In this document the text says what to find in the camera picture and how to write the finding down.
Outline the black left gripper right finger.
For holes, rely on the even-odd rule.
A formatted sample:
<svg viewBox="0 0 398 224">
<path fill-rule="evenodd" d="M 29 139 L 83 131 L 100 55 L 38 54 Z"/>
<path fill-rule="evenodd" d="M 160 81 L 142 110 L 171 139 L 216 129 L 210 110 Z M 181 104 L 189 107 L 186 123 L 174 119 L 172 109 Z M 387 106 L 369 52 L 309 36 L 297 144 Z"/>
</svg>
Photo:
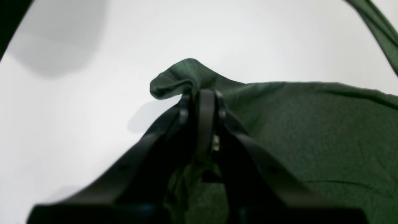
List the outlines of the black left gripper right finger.
<svg viewBox="0 0 398 224">
<path fill-rule="evenodd" d="M 201 90 L 196 104 L 196 158 L 220 170 L 228 224 L 368 223 L 361 209 L 330 202 L 301 184 L 247 133 L 220 92 Z"/>
</svg>

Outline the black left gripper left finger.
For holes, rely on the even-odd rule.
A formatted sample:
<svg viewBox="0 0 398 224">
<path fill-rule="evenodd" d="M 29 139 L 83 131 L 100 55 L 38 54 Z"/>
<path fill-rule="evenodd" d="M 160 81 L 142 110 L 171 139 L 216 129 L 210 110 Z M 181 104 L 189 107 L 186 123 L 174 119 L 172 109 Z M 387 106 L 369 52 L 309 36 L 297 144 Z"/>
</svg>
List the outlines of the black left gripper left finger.
<svg viewBox="0 0 398 224">
<path fill-rule="evenodd" d="M 170 224 L 164 195 L 171 174 L 190 160 L 184 134 L 192 105 L 182 95 L 103 175 L 64 200 L 34 206 L 28 224 Z"/>
</svg>

